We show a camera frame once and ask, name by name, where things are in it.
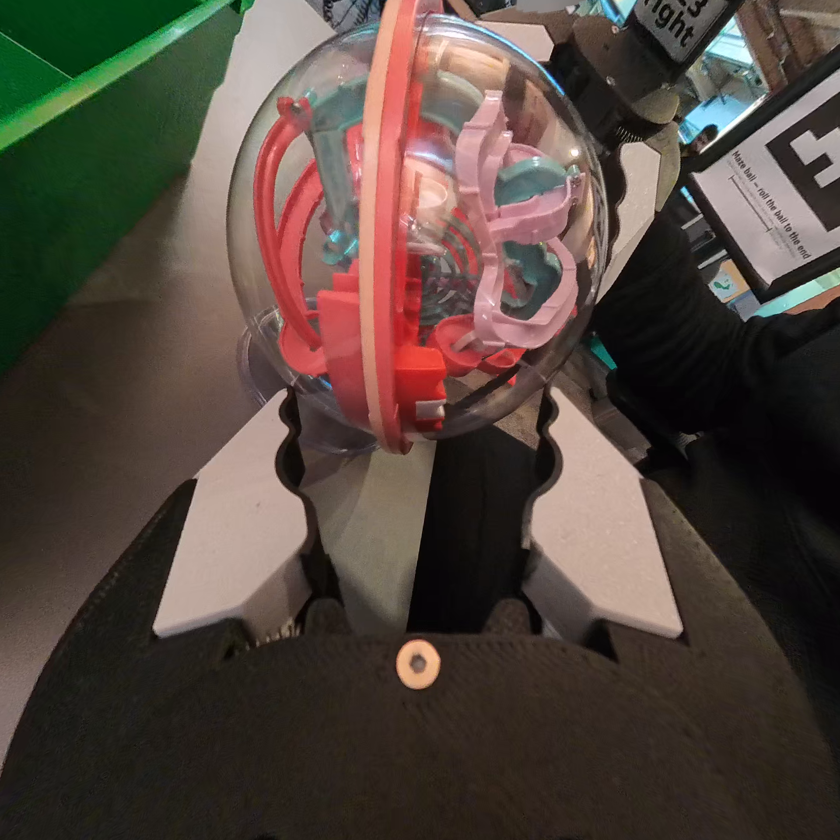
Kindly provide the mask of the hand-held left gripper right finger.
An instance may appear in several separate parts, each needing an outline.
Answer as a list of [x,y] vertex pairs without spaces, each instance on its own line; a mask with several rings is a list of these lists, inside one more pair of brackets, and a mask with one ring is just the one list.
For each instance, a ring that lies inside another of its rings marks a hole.
[[526,529],[526,596],[567,642],[604,621],[678,638],[684,626],[640,474],[560,389],[544,396],[542,441],[555,460]]

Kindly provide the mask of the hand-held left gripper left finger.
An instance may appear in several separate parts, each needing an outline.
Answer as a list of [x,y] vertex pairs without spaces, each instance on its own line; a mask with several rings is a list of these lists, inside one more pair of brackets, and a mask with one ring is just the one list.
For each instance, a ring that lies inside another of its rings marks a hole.
[[303,552],[317,533],[306,500],[277,457],[293,441],[272,396],[195,476],[171,570],[152,625],[166,638],[224,620],[249,638],[280,638],[312,594]]

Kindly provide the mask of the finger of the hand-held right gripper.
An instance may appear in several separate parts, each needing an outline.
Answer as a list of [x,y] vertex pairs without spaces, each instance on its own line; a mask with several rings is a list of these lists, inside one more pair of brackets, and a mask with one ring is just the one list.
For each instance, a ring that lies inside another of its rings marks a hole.
[[555,42],[543,25],[480,20],[478,26],[506,40],[532,60],[550,63]]
[[595,300],[601,301],[641,244],[679,175],[679,130],[667,123],[646,140],[621,142],[602,163],[607,247]]

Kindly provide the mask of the clear plastic ball stand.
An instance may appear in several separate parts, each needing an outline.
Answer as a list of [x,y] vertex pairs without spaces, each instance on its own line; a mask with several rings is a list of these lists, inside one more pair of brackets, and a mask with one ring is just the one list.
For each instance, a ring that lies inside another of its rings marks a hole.
[[278,392],[297,398],[301,443],[331,455],[366,455],[376,450],[370,433],[351,425],[340,413],[329,380],[294,372],[280,357],[281,318],[277,307],[259,311],[241,334],[236,363],[246,393],[263,406]]

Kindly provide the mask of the clear maze ball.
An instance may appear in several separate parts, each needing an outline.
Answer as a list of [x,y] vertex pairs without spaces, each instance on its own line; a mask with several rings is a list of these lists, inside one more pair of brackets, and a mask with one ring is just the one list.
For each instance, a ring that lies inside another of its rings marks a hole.
[[259,107],[227,254],[284,380],[404,455],[515,412],[566,362],[607,216],[592,135],[540,63],[443,2],[386,2]]

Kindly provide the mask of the person's right forearm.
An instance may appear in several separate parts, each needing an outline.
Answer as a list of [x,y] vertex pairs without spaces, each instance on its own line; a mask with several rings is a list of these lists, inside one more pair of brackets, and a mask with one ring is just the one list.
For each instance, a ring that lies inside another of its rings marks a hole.
[[839,456],[839,302],[740,319],[703,282],[686,232],[654,222],[596,305],[629,388],[685,433],[728,431],[829,472]]

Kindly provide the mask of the framed marker sign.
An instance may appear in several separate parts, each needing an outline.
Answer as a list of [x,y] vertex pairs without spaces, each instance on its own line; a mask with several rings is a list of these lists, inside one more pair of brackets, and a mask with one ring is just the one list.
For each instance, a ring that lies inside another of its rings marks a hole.
[[687,190],[756,298],[839,265],[839,51],[701,152]]

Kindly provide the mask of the green plastic bin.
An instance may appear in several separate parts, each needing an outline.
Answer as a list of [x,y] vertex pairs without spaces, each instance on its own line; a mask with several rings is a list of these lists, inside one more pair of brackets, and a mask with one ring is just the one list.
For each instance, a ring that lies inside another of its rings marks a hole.
[[1,370],[189,167],[253,2],[1,2]]

